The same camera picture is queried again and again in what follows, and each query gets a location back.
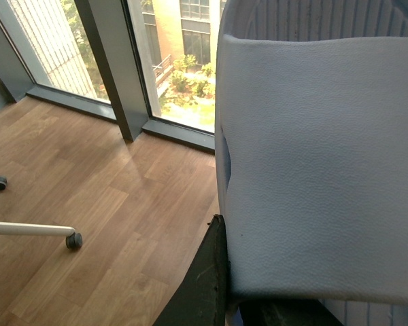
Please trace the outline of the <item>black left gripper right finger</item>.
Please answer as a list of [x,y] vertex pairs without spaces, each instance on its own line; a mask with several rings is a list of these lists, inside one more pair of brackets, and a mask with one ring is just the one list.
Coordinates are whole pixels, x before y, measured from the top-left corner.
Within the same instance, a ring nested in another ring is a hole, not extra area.
[[239,309],[244,325],[342,325],[318,300],[252,300]]

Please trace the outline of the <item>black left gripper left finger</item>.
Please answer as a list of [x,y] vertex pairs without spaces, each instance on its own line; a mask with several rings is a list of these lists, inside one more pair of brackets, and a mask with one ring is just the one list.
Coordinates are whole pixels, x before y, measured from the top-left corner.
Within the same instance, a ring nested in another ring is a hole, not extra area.
[[155,325],[224,325],[228,289],[226,226],[214,215],[197,253]]

